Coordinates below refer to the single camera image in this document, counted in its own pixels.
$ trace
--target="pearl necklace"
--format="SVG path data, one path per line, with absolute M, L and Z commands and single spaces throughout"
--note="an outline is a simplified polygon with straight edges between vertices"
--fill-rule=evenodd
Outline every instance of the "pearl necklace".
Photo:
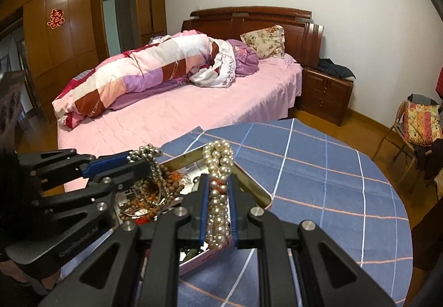
M 228 221 L 228 177 L 234 167 L 234 153 L 224 139 L 203 147 L 203 162 L 209 171 L 209 208 L 205 241 L 209 249 L 220 250 L 230 236 Z

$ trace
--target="bedside table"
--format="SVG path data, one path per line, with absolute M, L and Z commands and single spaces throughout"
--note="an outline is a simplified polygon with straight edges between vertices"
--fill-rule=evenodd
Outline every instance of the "bedside table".
M 341 126 L 353 83 L 304 67 L 300 109 Z

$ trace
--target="doorway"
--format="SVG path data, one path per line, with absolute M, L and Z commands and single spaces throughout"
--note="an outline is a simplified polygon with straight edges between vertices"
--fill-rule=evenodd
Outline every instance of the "doorway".
M 141 47 L 136 0 L 103 0 L 109 56 Z

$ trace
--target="pink bed sheet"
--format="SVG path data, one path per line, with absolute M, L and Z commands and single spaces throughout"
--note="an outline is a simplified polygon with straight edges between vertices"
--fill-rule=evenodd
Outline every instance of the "pink bed sheet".
M 198 126 L 208 130 L 287 117 L 287 109 L 301 95 L 302 67 L 280 61 L 260 61 L 258 72 L 236 78 L 229 88 L 179 86 L 119 111 L 87 118 L 73 130 L 59 126 L 58 147 L 98 157 L 148 143 L 161 146 Z M 65 191 L 83 188 L 86 182 L 81 178 L 66 183 Z

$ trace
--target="wooden wardrobe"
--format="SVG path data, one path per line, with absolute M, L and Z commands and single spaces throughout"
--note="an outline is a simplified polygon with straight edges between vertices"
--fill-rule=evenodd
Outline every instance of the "wooden wardrobe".
M 51 102 L 66 84 L 109 56 L 102 0 L 4 0 L 0 26 L 20 9 L 35 94 L 45 115 L 54 120 Z M 62 10 L 65 19 L 54 29 L 47 24 L 53 9 Z M 165 0 L 136 0 L 136 18 L 140 45 L 166 34 Z

